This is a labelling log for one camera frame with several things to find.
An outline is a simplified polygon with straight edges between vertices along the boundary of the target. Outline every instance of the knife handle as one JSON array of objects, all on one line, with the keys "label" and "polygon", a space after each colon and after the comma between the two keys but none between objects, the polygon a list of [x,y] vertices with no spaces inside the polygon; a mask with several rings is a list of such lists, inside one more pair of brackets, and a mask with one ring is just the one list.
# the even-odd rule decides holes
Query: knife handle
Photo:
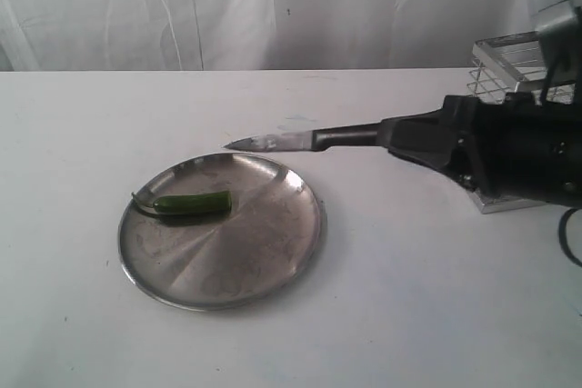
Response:
[{"label": "knife handle", "polygon": [[311,150],[322,152],[334,145],[376,145],[380,123],[331,127],[313,131]]}]

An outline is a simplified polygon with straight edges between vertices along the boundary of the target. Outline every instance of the metal base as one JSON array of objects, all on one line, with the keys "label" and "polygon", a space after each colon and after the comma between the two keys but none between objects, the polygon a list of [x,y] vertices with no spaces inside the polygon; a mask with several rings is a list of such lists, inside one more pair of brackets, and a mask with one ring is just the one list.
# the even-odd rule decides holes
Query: metal base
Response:
[{"label": "metal base", "polygon": [[500,213],[502,211],[511,211],[513,209],[531,208],[532,206],[541,206],[546,204],[538,200],[522,199],[521,197],[504,196],[497,199],[487,197],[486,195],[476,190],[471,193],[468,192],[469,197],[473,203],[479,208],[481,214]]}]

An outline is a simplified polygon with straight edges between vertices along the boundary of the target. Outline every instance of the knife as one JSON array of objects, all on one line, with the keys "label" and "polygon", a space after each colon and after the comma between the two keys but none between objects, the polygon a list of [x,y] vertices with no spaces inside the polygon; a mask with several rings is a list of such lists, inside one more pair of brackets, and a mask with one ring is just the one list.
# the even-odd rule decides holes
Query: knife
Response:
[{"label": "knife", "polygon": [[377,145],[380,123],[251,136],[225,145],[245,152],[323,152],[336,145]]}]

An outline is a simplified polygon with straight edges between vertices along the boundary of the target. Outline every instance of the white curtain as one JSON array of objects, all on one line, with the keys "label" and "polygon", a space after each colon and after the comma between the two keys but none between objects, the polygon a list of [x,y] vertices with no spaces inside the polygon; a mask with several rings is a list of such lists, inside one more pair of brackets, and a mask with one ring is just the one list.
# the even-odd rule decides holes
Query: white curtain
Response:
[{"label": "white curtain", "polygon": [[0,45],[15,70],[461,66],[556,1],[0,0]]}]

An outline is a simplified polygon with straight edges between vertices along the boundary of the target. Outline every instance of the green chili pepper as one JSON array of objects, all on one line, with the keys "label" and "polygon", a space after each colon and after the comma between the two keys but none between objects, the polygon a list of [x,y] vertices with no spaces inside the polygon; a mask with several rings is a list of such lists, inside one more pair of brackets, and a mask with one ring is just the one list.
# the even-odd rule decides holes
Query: green chili pepper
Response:
[{"label": "green chili pepper", "polygon": [[225,213],[232,208],[232,198],[229,191],[219,193],[194,194],[194,195],[164,195],[154,200],[154,203],[143,205],[152,207],[162,215],[200,215],[211,213]]}]

